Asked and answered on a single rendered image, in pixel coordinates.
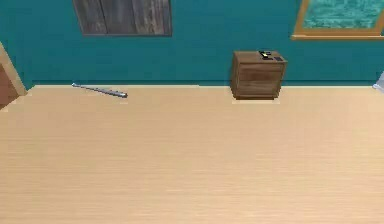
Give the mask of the brown wooden nightstand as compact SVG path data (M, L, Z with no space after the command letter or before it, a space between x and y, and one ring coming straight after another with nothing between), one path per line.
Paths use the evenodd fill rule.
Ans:
M288 61L277 51L265 51L271 60L263 60L259 51L234 51L231 90L237 100L274 100L279 97Z

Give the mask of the grey metal baseball bat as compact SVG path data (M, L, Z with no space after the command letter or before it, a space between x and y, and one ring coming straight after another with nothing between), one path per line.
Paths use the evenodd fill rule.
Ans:
M95 92L100 92L100 93L103 93L106 95L111 95L111 96L120 97L120 98L127 98L128 97L127 93L120 92L120 91L100 89L100 88L96 88L96 87L87 87L87 86L76 84L76 83L72 83L71 86L75 87L75 88L82 88L82 89L87 89L87 90L91 90L91 91L95 91Z

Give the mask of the grey wooden framed picture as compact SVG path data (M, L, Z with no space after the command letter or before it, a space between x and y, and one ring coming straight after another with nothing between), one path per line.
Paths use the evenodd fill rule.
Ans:
M72 0L83 35L171 36L171 0Z

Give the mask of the wooden framed window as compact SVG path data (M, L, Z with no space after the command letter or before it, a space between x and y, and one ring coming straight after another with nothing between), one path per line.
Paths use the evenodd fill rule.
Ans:
M384 0L301 0L292 40L384 40Z

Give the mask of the pale grey white object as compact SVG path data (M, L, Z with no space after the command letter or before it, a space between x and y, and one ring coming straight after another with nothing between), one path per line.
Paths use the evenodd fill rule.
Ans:
M384 92L384 71L381 73L379 79L373 85L373 88Z

